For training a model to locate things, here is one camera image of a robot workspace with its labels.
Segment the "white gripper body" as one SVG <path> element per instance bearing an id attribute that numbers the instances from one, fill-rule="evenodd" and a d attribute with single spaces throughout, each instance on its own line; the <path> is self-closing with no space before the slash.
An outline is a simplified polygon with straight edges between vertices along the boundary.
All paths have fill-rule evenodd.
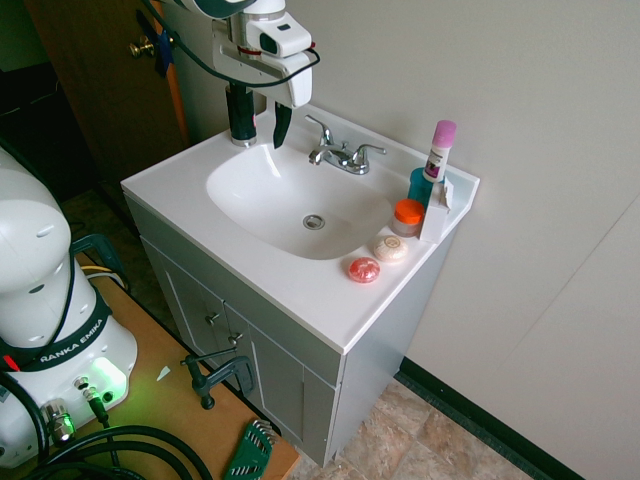
<path id="1" fill-rule="evenodd" d="M 310 68 L 279 85 L 264 84 L 282 80 L 310 63 L 306 53 L 278 58 L 267 53 L 249 55 L 242 53 L 232 43 L 227 29 L 220 23 L 212 25 L 213 68 L 230 78 L 244 83 L 260 84 L 252 90 L 291 109 L 307 104 L 312 97 L 312 70 Z"/>

